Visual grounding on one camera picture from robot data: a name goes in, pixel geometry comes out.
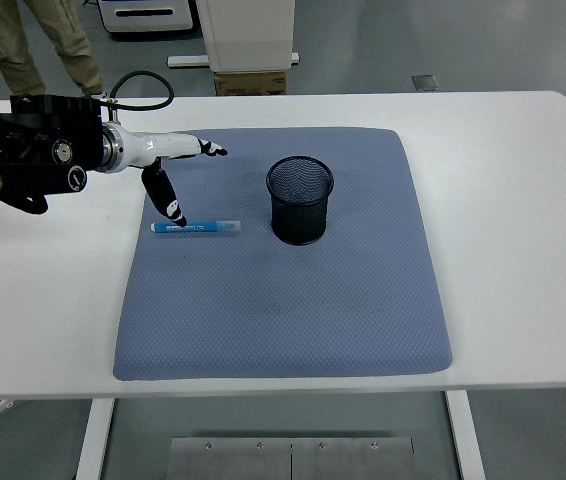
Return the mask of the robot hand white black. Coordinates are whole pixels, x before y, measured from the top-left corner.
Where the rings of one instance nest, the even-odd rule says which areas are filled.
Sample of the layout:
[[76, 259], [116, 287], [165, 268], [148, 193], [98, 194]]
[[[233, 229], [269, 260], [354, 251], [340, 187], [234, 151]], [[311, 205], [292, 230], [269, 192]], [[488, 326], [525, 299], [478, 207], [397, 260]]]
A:
[[163, 160], [197, 155], [225, 156], [227, 150], [209, 140], [184, 133], [139, 133], [117, 130], [121, 144], [116, 148], [110, 173], [127, 168], [141, 170], [141, 181], [155, 209], [179, 227], [187, 225]]

